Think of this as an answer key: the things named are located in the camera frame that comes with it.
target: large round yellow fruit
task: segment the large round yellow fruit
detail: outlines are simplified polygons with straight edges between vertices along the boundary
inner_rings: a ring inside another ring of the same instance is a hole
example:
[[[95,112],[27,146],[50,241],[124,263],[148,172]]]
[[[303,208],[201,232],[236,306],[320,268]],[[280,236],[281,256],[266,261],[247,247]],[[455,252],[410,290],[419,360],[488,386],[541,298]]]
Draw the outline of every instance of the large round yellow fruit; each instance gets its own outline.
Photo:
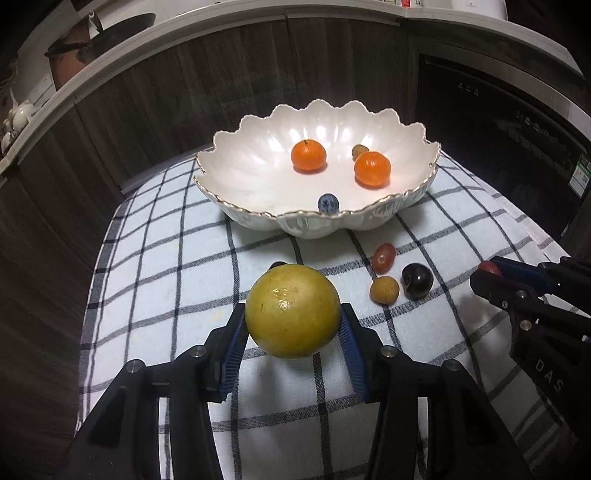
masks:
[[[245,321],[252,339],[268,354],[310,356],[330,342],[339,328],[339,294],[313,268],[281,265],[251,288]]]

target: scalloped bowl rim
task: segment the scalloped bowl rim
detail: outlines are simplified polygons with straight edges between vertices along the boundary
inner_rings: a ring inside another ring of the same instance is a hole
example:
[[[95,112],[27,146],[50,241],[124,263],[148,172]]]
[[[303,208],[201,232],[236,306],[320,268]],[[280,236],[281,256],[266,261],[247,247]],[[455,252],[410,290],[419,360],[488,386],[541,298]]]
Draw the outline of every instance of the scalloped bowl rim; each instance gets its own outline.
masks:
[[[344,107],[346,107],[347,105],[351,104],[351,103],[358,103],[361,106],[363,106],[363,108],[365,109],[365,111],[367,111],[367,113],[372,113],[369,110],[367,110],[367,107],[360,101],[358,100],[350,100],[348,101],[346,104],[344,104],[343,106],[332,106],[330,103],[328,103],[326,100],[323,99],[315,99],[312,100],[306,107],[304,108],[294,108],[291,105],[287,105],[286,103],[280,103],[279,105],[277,105],[272,112],[264,117],[260,117],[258,115],[253,115],[253,114],[248,114],[245,115],[241,118],[240,123],[238,124],[238,129],[233,131],[233,132],[228,132],[226,130],[218,130],[217,132],[215,132],[215,134],[213,135],[213,149],[210,151],[210,153],[214,152],[216,150],[216,137],[218,134],[220,133],[224,133],[224,134],[229,134],[229,135],[236,135],[240,132],[240,129],[242,128],[242,123],[245,119],[247,118],[258,118],[261,120],[266,120],[270,117],[273,116],[273,114],[275,113],[275,111],[278,108],[290,108],[294,111],[305,111],[307,108],[310,107],[310,105],[312,105],[315,102],[323,102],[326,103],[329,107],[334,108],[334,109],[342,109]],[[429,167],[431,168],[429,175],[421,182],[419,183],[419,185],[417,185],[416,187],[412,188],[412,189],[408,189],[404,192],[399,192],[399,193],[390,193],[388,195],[386,195],[385,197],[382,197],[378,200],[376,200],[375,202],[372,202],[368,205],[366,205],[365,207],[358,209],[358,210],[339,210],[337,213],[321,213],[318,212],[316,210],[291,210],[289,212],[285,212],[285,213],[281,213],[279,215],[273,215],[270,212],[253,212],[252,210],[240,207],[238,205],[234,205],[233,203],[227,202],[225,201],[223,198],[221,198],[218,194],[211,192],[210,190],[208,190],[207,188],[205,188],[201,182],[199,182],[199,178],[194,175],[193,176],[193,181],[197,184],[197,187],[199,187],[199,189],[208,197],[213,197],[218,203],[221,203],[222,205],[224,205],[227,208],[233,209],[233,210],[238,210],[239,212],[242,213],[247,213],[249,215],[256,215],[256,216],[264,216],[266,218],[270,218],[270,219],[281,219],[281,218],[286,218],[286,217],[293,217],[293,216],[314,216],[314,217],[320,217],[320,218],[326,218],[326,219],[337,219],[337,218],[341,218],[344,217],[346,215],[353,215],[353,214],[357,214],[357,213],[364,213],[368,210],[373,209],[374,207],[382,204],[382,203],[387,203],[390,202],[393,199],[399,198],[399,197],[403,197],[406,195],[409,195],[411,193],[416,192],[417,190],[421,189],[425,184],[427,184],[431,178],[437,173],[437,160],[439,160],[439,157],[441,156],[441,144],[439,142],[430,142],[429,140],[427,140],[427,128],[425,127],[425,125],[421,122],[413,122],[412,124],[409,125],[404,125],[401,121],[400,121],[400,116],[398,114],[398,112],[396,110],[394,110],[393,108],[384,108],[382,110],[380,110],[378,113],[381,113],[383,111],[391,111],[394,113],[394,115],[396,116],[396,119],[398,120],[398,123],[400,123],[402,126],[404,127],[409,127],[410,125],[421,125],[422,130],[423,130],[423,143],[425,145],[431,144],[431,143],[435,143],[437,144],[437,152],[435,154],[435,157],[433,158],[433,160],[431,160],[429,162]],[[203,152],[198,152],[195,155],[195,162],[197,163],[197,168],[199,170],[201,170],[203,172],[204,175],[206,175],[206,171],[203,168],[203,166],[201,165],[201,162],[199,161],[199,154],[201,154]]]

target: black and white checkered cloth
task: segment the black and white checkered cloth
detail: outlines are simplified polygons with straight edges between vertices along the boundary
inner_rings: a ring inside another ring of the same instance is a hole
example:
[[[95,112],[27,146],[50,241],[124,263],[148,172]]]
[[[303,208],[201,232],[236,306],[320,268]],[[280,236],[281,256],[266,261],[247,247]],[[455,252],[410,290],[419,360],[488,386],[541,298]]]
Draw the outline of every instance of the black and white checkered cloth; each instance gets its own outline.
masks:
[[[281,260],[326,275],[384,343],[421,362],[458,359],[529,464],[541,468],[561,420],[509,357],[506,313],[476,297],[468,279],[494,255],[538,264],[565,253],[449,157],[442,154],[439,165],[427,195],[386,225],[311,241],[229,220],[194,185],[191,160],[151,179],[116,211],[96,264],[82,334],[78,425],[126,361],[168,362],[203,343]],[[370,301],[376,275],[368,258],[384,242],[398,253],[389,275],[399,278],[412,262],[433,270],[424,300],[401,294],[390,308]],[[424,477],[428,448],[426,403],[420,408],[416,478]],[[167,409],[163,400],[160,461],[169,479]],[[234,392],[211,404],[210,415],[226,479],[348,479],[363,477],[377,405],[354,395],[337,339],[297,361],[272,358],[249,339]]]

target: dark cherry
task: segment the dark cherry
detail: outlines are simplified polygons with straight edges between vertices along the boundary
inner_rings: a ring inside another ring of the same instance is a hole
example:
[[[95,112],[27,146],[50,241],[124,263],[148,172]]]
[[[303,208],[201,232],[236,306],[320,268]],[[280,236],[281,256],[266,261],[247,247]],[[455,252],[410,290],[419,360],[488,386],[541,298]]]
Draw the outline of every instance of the dark cherry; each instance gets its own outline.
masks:
[[[271,264],[271,266],[269,267],[269,270],[275,267],[280,267],[282,265],[287,265],[285,262],[275,262],[273,264]]]
[[[485,272],[494,273],[495,275],[499,275],[500,277],[503,276],[501,269],[490,260],[484,260],[484,262],[478,265],[478,270],[484,270]]]
[[[371,266],[376,273],[386,273],[392,267],[395,257],[396,249],[393,244],[380,245],[371,258]]]
[[[425,265],[411,263],[402,269],[402,288],[409,300],[427,296],[433,286],[433,273]]]

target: green and white label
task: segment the green and white label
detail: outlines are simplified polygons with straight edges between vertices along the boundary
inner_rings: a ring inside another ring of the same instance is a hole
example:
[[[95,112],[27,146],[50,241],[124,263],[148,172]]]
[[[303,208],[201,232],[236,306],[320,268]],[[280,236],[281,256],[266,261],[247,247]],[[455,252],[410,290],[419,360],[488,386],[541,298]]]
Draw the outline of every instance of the green and white label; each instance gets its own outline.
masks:
[[[579,161],[577,162],[577,167],[574,169],[573,176],[570,178],[569,182],[570,188],[574,190],[579,198],[585,193],[587,184],[589,184],[589,179],[591,179],[591,173],[589,173],[589,170],[591,170],[591,164],[581,153]]]

